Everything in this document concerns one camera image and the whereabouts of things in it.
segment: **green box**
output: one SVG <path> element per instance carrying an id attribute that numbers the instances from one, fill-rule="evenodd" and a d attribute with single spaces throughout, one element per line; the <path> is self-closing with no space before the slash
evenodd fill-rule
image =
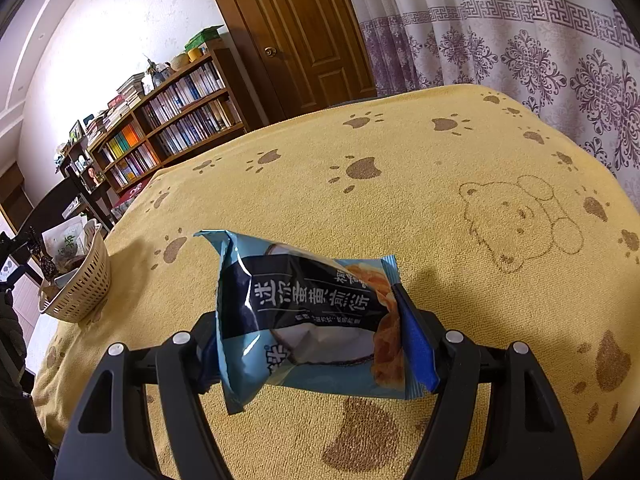
<path id="1" fill-rule="evenodd" d="M 214 25 L 213 27 L 203 28 L 198 34 L 189 40 L 189 43 L 184 46 L 184 51 L 188 52 L 192 48 L 200 46 L 205 41 L 216 40 L 220 37 L 218 29 L 221 27 L 224 27 L 224 25 Z"/>

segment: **picture frame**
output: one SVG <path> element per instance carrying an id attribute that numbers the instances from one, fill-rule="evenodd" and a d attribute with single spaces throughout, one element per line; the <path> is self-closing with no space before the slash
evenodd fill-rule
<path id="1" fill-rule="evenodd" d="M 69 141 L 71 144 L 75 144 L 78 140 L 84 137 L 84 130 L 80 121 L 76 121 L 74 126 L 69 130 Z"/>

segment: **chair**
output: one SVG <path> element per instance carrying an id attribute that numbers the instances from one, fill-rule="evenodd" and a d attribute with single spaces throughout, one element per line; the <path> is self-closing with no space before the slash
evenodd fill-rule
<path id="1" fill-rule="evenodd" d="M 89 192 L 84 188 L 82 182 L 78 176 L 69 167 L 66 168 L 67 176 L 64 180 L 59 182 L 51 191 L 49 191 L 36 207 L 29 213 L 27 219 L 23 222 L 18 230 L 21 234 L 31 227 L 35 229 L 38 234 L 43 233 L 62 224 L 66 219 L 63 217 L 63 212 L 71 204 L 71 202 L 81 195 L 82 199 L 86 202 L 89 211 L 100 220 L 105 229 L 113 229 L 113 223 L 104 214 L 100 206 L 91 197 Z M 14 259 L 18 265 L 25 265 L 27 268 L 27 275 L 37 284 L 42 283 L 42 277 L 29 266 L 30 253 L 27 247 L 21 247 L 14 253 Z"/>

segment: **ceiling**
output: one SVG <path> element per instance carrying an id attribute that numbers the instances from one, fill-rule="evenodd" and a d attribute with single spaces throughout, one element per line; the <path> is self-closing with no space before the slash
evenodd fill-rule
<path id="1" fill-rule="evenodd" d="M 25 0 L 0 38 L 0 174 L 17 158 L 33 73 L 73 0 Z"/>

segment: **metal screw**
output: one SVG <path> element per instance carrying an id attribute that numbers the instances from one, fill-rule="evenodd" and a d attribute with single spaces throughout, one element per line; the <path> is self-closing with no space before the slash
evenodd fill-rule
<path id="1" fill-rule="evenodd" d="M 462 340 L 465 338 L 462 332 L 458 332 L 457 330 L 449 330 L 444 337 L 453 344 L 462 343 Z"/>
<path id="2" fill-rule="evenodd" d="M 107 352 L 109 352 L 109 355 L 120 355 L 124 352 L 124 345 L 122 343 L 114 343 Z"/>
<path id="3" fill-rule="evenodd" d="M 189 334 L 189 332 L 178 332 L 174 334 L 172 341 L 177 345 L 184 345 L 189 342 L 189 339 L 191 339 L 191 334 Z"/>
<path id="4" fill-rule="evenodd" d="M 516 341 L 513 344 L 513 351 L 516 352 L 516 354 L 526 354 L 529 351 L 529 347 L 522 341 Z"/>

